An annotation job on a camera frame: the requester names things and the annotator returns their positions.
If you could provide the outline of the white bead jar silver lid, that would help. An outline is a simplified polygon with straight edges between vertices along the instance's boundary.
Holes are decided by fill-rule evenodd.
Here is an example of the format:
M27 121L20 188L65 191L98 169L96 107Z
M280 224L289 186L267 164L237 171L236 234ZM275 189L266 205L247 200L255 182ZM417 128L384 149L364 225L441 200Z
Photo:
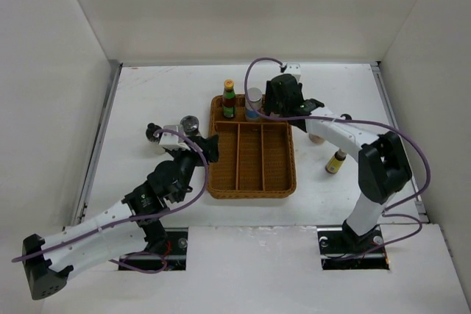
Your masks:
M249 88L245 94L246 121L258 121L263 103L263 94L258 88Z

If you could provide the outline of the clear jar grey lid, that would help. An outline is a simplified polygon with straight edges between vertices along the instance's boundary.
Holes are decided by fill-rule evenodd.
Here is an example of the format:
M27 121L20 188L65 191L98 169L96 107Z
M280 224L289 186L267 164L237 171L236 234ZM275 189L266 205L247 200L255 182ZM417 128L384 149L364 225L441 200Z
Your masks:
M200 136L199 119L194 115L186 115L180 120L180 125L187 137Z

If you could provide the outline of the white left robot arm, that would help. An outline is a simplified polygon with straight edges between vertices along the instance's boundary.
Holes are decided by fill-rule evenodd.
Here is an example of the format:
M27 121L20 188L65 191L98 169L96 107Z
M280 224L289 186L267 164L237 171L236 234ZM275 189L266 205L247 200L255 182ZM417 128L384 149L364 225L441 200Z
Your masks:
M170 160L159 163L146 180L112 207L81 224L47 237L24 238L17 262L24 267L32 299L42 300L62 290L68 280L125 254L157 254L167 240L160 219L187 207L195 168L208 168L219 158L218 135L184 137L179 147L167 147Z

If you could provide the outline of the pink cap spice shaker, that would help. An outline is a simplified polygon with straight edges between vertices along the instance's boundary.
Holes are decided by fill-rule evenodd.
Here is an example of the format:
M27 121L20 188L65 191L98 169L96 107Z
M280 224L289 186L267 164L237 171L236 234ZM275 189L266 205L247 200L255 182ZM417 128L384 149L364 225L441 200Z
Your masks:
M309 134L308 135L310 141L315 144L323 144L325 142L325 139L314 134Z

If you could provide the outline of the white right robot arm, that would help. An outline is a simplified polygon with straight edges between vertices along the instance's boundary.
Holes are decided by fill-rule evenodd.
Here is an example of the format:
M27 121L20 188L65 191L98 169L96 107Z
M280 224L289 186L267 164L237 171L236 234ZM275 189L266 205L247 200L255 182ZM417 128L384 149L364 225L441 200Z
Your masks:
M348 251L360 251L391 197L412 177L399 135L360 129L322 102L305 99L302 84L291 74L281 74L266 83L264 112L323 138L357 162L361 195L342 224L341 243Z

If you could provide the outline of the small yellow label bottle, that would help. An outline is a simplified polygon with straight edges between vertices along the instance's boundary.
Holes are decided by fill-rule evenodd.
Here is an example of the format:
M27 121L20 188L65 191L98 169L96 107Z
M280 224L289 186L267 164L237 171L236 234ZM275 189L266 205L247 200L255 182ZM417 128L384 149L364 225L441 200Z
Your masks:
M342 167L344 161L347 158L347 153L339 149L335 154L330 158L328 163L325 166L325 170L329 174L337 174Z

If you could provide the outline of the red sauce bottle yellow cap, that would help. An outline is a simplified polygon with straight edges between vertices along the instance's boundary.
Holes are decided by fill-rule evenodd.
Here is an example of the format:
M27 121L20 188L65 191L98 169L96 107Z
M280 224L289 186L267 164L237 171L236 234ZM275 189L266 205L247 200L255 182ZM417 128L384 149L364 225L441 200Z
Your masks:
M236 93L234 91L234 82L230 79L224 81L222 112L225 118L231 119L236 116Z

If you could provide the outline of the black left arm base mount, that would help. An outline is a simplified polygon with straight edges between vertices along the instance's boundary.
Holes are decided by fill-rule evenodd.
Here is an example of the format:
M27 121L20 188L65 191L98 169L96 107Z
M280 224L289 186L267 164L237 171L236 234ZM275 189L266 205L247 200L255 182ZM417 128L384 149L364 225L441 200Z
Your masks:
M188 227L165 228L166 236L150 250L125 254L117 260L118 270L156 274L184 271L188 251Z

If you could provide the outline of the white bottle black cap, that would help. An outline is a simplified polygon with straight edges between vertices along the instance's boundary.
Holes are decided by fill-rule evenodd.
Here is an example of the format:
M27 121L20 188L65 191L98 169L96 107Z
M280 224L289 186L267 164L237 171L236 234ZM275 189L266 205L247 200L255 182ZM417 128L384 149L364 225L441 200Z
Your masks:
M156 135L156 131L161 130L161 127L154 123L148 123L145 131L146 139L149 141L152 150L157 155L162 155L165 153L165 150L160 145L160 136L161 134L158 133Z

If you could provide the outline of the brown wicker divided tray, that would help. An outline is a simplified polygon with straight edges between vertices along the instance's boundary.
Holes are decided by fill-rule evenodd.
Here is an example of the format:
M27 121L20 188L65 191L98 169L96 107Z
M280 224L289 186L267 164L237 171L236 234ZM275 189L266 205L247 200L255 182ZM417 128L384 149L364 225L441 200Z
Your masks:
M244 96L236 117L223 115L222 96L210 103L208 134L219 136L219 160L209 167L207 190L215 199L283 199L297 187L291 126L246 121Z

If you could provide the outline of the slim dark pepper bottle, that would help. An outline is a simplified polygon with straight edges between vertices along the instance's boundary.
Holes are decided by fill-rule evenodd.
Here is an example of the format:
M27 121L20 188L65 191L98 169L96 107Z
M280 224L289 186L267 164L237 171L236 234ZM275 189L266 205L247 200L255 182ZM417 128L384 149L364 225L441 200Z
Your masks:
M346 121L351 121L353 119L349 114L342 114L341 117Z

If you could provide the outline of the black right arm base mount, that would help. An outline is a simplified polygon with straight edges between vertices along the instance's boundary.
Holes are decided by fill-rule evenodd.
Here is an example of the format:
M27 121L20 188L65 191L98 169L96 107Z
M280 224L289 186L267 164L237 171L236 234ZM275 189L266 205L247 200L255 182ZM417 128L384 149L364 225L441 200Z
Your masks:
M379 226L359 243L350 243L340 226L320 227L317 237L323 270L389 270Z

